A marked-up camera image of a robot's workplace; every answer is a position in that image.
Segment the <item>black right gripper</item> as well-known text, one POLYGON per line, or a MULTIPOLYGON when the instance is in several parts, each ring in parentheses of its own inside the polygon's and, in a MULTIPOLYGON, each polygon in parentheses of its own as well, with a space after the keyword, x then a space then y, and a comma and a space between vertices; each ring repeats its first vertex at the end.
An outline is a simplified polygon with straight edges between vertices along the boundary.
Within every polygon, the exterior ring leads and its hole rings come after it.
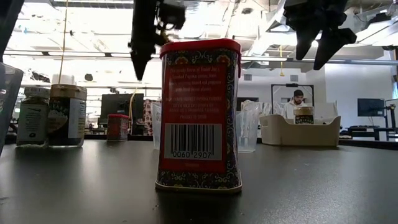
POLYGON ((286 24, 296 30, 297 45, 296 59, 302 60, 312 42, 320 32, 320 29, 331 28, 335 30, 324 30, 318 41, 317 53, 313 64, 314 70, 320 70, 329 59, 334 56, 344 45, 354 44, 357 35, 350 29, 336 29, 341 26, 347 18, 345 7, 347 0, 286 0, 284 4, 284 17, 286 24), (302 28, 314 22, 317 28, 302 28))

